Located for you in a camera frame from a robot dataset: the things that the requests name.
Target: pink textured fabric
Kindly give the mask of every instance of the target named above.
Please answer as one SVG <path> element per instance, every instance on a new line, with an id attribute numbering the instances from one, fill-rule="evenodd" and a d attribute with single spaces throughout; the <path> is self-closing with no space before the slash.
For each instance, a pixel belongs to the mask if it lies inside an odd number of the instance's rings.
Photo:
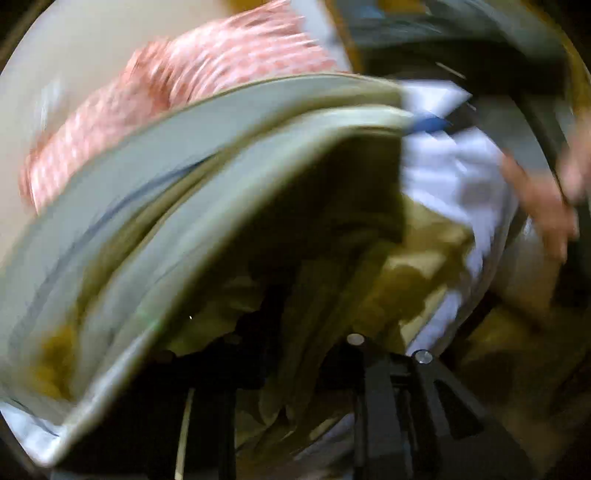
<path id="1" fill-rule="evenodd" d="M 30 152 L 21 194 L 39 212 L 85 162 L 171 108 L 266 77 L 337 70 L 301 22 L 288 0 L 274 0 L 149 43 Z"/>

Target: pink checkered cloth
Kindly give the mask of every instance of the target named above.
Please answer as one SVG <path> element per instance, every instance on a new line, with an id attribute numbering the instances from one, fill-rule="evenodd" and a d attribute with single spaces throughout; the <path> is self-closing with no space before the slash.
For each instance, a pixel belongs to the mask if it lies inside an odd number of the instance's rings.
<path id="1" fill-rule="evenodd" d="M 170 109 L 253 80 L 338 70 L 302 20 L 289 0 L 274 0 L 136 51 L 117 79 L 29 153 L 23 198 L 41 211 L 84 163 Z"/>

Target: pink towel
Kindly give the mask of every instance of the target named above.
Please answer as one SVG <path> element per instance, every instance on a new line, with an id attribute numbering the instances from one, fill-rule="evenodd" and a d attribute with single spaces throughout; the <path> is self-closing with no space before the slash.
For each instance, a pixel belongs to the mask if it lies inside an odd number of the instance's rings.
<path id="1" fill-rule="evenodd" d="M 253 80 L 337 70 L 302 20 L 288 0 L 274 0 L 136 51 L 117 79 L 29 153 L 21 194 L 39 212 L 84 163 L 167 110 Z"/>

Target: silver screw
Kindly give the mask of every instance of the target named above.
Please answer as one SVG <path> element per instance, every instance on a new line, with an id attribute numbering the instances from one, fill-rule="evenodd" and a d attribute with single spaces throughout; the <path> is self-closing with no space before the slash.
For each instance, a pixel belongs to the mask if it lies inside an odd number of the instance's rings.
<path id="1" fill-rule="evenodd" d="M 350 333 L 347 335 L 347 343 L 353 346 L 361 346 L 365 342 L 365 337 L 360 333 Z"/>
<path id="2" fill-rule="evenodd" d="M 433 361 L 433 355 L 426 350 L 419 350 L 418 352 L 414 352 L 414 357 L 420 364 L 427 365 Z"/>

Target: person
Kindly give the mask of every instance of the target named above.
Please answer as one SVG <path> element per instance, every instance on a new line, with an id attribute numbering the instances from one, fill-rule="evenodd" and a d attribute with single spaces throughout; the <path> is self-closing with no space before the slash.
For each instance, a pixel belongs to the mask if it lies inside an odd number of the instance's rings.
<path id="1" fill-rule="evenodd" d="M 510 154 L 503 157 L 501 173 L 533 220 L 546 251 L 565 262 L 568 242 L 579 237 L 573 205 L 585 200 L 591 185 L 591 111 L 582 116 L 558 159 L 556 176 L 528 174 Z"/>

